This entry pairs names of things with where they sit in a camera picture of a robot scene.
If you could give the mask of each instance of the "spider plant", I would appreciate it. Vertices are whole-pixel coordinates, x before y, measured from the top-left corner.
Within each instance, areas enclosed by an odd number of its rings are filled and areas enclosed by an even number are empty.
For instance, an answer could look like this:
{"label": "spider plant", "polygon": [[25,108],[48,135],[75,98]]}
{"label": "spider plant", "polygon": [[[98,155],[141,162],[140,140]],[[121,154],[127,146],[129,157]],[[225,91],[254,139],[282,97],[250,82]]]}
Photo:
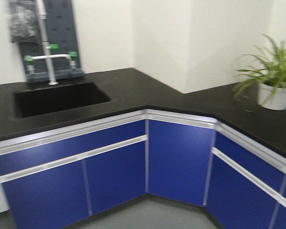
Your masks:
{"label": "spider plant", "polygon": [[260,68],[248,66],[248,69],[238,69],[238,75],[244,75],[248,78],[239,82],[233,88],[235,92],[234,98],[236,99],[241,95],[244,90],[255,84],[263,83],[272,86],[273,90],[271,96],[274,96],[278,88],[286,88],[286,48],[285,42],[280,45],[268,35],[263,34],[271,44],[271,49],[266,47],[255,46],[260,55],[245,54],[244,56],[251,56],[259,63]]}

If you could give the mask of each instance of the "black sink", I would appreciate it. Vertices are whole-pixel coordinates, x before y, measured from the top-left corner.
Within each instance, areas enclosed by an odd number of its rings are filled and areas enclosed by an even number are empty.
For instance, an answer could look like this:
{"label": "black sink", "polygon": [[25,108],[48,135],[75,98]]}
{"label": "black sink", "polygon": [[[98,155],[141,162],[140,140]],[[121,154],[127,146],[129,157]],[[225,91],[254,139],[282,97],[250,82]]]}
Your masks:
{"label": "black sink", "polygon": [[93,82],[15,92],[16,117],[25,118],[110,101]]}

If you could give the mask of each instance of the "gray pegboard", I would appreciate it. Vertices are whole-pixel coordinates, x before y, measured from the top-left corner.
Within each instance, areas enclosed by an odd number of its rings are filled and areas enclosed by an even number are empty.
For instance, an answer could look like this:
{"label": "gray pegboard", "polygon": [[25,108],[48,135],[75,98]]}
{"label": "gray pegboard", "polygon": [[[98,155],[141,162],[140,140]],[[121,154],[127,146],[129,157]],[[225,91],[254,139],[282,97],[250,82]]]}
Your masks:
{"label": "gray pegboard", "polygon": [[[83,76],[73,18],[72,0],[43,0],[43,2],[47,12],[45,24],[49,43],[59,45],[59,49],[51,51],[51,54],[68,54],[69,51],[75,51],[79,54],[76,60],[76,70],[73,71],[70,70],[69,61],[66,58],[52,59],[55,78],[65,79]],[[41,41],[38,41],[37,44],[19,43],[19,47],[27,81],[33,83],[49,80],[45,60],[35,60],[35,74],[28,73],[26,63],[23,60],[25,55],[44,55]]]}

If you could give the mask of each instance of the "white wall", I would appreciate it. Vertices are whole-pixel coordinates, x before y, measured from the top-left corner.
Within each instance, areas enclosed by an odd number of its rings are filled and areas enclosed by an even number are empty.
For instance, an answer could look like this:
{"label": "white wall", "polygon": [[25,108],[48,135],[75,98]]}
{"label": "white wall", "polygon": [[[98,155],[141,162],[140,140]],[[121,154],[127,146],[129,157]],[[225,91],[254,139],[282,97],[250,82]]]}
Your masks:
{"label": "white wall", "polygon": [[86,73],[133,67],[131,0],[74,0],[73,10]]}
{"label": "white wall", "polygon": [[238,57],[264,42],[271,8],[272,0],[134,0],[134,66],[183,93],[233,83]]}
{"label": "white wall", "polygon": [[[133,67],[131,0],[73,0],[82,68],[86,73]],[[0,84],[25,81],[18,46],[10,43],[0,0]]]}
{"label": "white wall", "polygon": [[188,71],[191,0],[134,0],[134,67],[182,91]]}
{"label": "white wall", "polygon": [[[136,67],[183,92],[235,82],[260,35],[286,40],[286,0],[73,0],[86,73]],[[25,81],[0,0],[0,84]]]}
{"label": "white wall", "polygon": [[193,0],[185,93],[239,81],[239,59],[256,53],[267,33],[272,0]]}
{"label": "white wall", "polygon": [[10,43],[5,2],[0,0],[0,84],[25,80],[18,46]]}
{"label": "white wall", "polygon": [[277,42],[286,41],[286,0],[275,0],[268,34]]}

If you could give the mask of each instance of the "white pot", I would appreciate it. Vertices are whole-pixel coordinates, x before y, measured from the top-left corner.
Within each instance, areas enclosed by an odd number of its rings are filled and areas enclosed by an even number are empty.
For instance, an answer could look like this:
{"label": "white pot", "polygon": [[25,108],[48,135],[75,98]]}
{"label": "white pot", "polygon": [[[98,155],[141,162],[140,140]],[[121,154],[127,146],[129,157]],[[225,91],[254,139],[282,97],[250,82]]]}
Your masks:
{"label": "white pot", "polygon": [[266,84],[258,84],[257,103],[264,108],[271,110],[286,110],[286,88],[277,88],[271,96],[274,87]]}

